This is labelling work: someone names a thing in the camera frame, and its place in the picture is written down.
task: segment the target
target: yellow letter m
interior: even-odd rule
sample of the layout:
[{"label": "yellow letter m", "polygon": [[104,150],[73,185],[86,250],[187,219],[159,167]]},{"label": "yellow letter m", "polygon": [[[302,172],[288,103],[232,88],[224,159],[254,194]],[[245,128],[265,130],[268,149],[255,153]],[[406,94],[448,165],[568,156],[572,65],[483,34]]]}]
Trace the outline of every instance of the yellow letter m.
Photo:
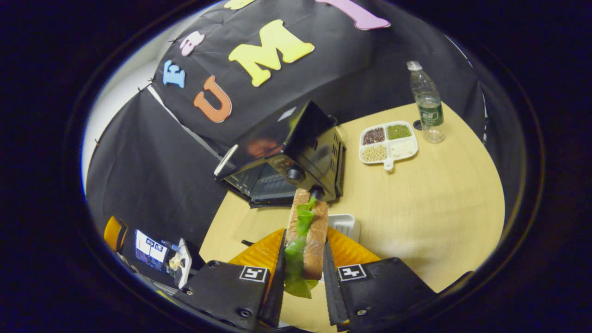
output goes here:
[{"label": "yellow letter m", "polygon": [[282,53],[282,60],[286,63],[295,62],[314,50],[314,45],[301,41],[286,30],[282,20],[267,23],[259,30],[259,36],[261,46],[241,44],[228,55],[230,61],[238,61],[244,67],[253,78],[255,87],[271,77],[270,71],[261,69],[257,64],[276,71],[281,69],[277,50]]}]

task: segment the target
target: plastic water bottle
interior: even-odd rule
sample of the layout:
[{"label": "plastic water bottle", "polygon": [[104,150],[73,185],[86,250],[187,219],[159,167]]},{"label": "plastic water bottle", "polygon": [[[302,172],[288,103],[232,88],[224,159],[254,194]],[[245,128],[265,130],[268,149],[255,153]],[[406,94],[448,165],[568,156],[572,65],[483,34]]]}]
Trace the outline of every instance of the plastic water bottle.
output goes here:
[{"label": "plastic water bottle", "polygon": [[411,91],[422,120],[423,137],[428,142],[441,142],[444,140],[444,133],[442,132],[444,115],[436,85],[422,70],[419,62],[408,61],[407,69],[411,71]]}]

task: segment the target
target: bottle label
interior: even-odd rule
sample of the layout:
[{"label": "bottle label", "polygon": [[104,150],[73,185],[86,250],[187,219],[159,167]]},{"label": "bottle label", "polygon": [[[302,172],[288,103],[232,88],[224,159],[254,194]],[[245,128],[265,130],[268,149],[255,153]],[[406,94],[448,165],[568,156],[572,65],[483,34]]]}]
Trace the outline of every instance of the bottle label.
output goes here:
[{"label": "bottle label", "polygon": [[444,122],[442,105],[437,107],[419,107],[419,114],[422,118],[422,125],[438,126]]}]

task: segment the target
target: wooden table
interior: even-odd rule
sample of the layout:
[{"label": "wooden table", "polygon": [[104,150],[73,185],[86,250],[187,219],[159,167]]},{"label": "wooden table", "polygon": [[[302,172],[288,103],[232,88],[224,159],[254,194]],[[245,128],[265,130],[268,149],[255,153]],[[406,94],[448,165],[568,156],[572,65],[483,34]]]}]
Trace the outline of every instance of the wooden table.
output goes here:
[{"label": "wooden table", "polygon": [[[348,150],[344,195],[329,214],[349,213],[361,224],[360,244],[381,258],[398,257],[435,292],[467,271],[476,270],[496,247],[504,223],[500,177],[480,139],[443,105],[446,139],[432,144],[415,130],[418,153],[395,161],[393,172],[358,158],[363,129],[395,120],[413,124],[415,104],[404,105],[340,125]],[[289,208],[249,209],[228,193],[210,226],[200,254],[228,261],[287,225]],[[313,299],[284,293],[281,321],[312,332],[336,332],[329,325],[324,284]]]}]

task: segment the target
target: toaster oven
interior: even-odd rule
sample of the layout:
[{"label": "toaster oven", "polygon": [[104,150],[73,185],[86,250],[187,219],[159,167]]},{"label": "toaster oven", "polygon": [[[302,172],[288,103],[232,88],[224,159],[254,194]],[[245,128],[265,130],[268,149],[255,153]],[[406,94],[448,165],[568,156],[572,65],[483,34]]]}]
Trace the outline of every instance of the toaster oven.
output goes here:
[{"label": "toaster oven", "polygon": [[343,195],[346,147],[312,101],[286,106],[236,140],[216,181],[251,207],[291,206],[297,188],[319,200]]}]

